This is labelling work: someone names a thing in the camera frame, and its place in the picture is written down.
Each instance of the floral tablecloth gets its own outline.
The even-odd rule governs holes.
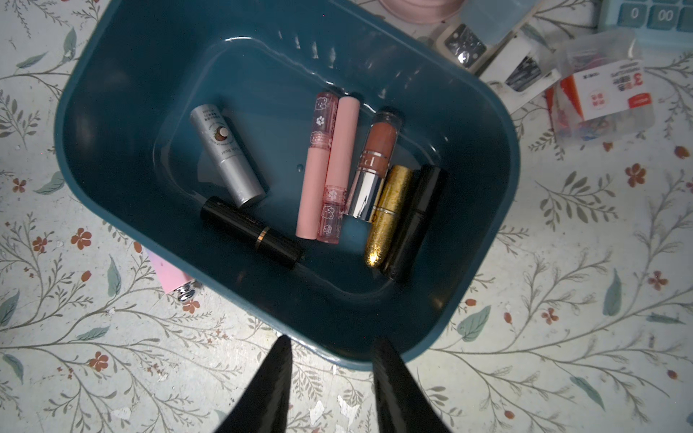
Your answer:
[[[141,245],[64,187],[55,108],[106,3],[0,6],[0,425],[210,432],[277,335],[210,290],[164,296]],[[431,43],[437,26],[362,6]],[[554,44],[593,31],[598,7],[548,0],[530,25]],[[515,203],[449,327],[408,364],[453,431],[693,429],[693,53],[646,64],[645,132],[564,150],[543,98],[513,115]],[[375,432],[371,375],[296,346],[288,429]]]

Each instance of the calculator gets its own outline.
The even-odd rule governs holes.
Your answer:
[[[643,46],[693,49],[693,0],[603,0],[599,31],[627,27]]]

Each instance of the pink lipstick tube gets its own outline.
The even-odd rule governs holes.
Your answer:
[[[174,293],[179,301],[185,302],[195,296],[195,279],[148,249],[149,261],[159,277],[164,293]]]
[[[316,239],[317,237],[322,209],[322,190],[327,177],[338,101],[337,96],[328,91],[318,94],[315,99],[313,131],[310,133],[310,147],[306,159],[299,217],[296,223],[296,236],[299,238]]]
[[[317,239],[320,242],[338,244],[342,231],[342,215],[347,206],[347,184],[353,142],[356,138],[358,110],[361,102],[351,96],[340,98],[337,106],[335,135],[332,139],[330,163],[327,167],[325,189],[322,194],[322,211]]]

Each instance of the teal plastic bin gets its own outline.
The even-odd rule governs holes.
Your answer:
[[[203,226],[228,197],[188,120],[214,103],[267,197],[249,212],[293,237],[315,95],[364,103],[405,126],[392,163],[450,177],[411,279],[396,285],[362,258],[366,227],[339,245],[299,242],[293,271]],[[444,329],[513,199],[513,123],[477,78],[346,0],[113,0],[60,100],[55,149],[85,206],[278,331],[352,369],[373,338],[411,360]]]

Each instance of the black mascara tube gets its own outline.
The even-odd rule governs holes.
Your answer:
[[[421,167],[405,217],[397,226],[383,265],[383,274],[387,278],[402,282],[408,277],[447,178],[448,173],[440,167]]]

